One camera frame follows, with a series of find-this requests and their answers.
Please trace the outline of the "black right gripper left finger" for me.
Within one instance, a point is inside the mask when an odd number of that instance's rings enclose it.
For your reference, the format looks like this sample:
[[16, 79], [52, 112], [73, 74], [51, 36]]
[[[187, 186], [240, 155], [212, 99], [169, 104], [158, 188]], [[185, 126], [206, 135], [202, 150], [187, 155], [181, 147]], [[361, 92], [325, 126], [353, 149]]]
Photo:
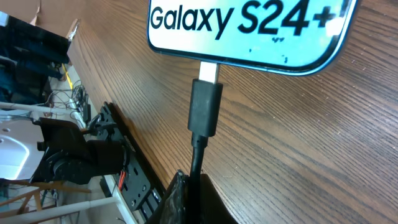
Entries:
[[182, 170], [174, 175], [166, 193], [146, 224], [184, 224], [189, 176]]

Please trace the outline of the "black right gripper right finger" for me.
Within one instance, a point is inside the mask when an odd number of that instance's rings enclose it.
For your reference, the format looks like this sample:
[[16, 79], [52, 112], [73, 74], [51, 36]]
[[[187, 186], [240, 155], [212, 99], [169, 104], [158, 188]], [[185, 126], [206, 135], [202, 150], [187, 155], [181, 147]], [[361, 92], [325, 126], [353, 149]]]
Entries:
[[238, 224], [207, 174], [200, 176], [200, 218], [203, 224]]

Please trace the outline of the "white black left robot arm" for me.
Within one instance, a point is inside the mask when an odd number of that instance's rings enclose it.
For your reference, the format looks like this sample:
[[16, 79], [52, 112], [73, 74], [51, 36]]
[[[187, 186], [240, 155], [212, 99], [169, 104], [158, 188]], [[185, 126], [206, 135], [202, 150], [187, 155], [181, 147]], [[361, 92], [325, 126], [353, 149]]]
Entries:
[[119, 141], [86, 140], [71, 121], [20, 118], [1, 122], [1, 178], [87, 184], [127, 169], [130, 153]]

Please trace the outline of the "Galaxy S24+ smartphone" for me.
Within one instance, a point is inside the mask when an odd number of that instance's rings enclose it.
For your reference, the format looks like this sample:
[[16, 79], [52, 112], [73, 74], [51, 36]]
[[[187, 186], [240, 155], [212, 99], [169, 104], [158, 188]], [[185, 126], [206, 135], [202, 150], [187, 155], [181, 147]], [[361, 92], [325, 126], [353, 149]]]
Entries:
[[306, 76], [331, 65], [358, 0], [150, 0], [147, 43], [157, 53]]

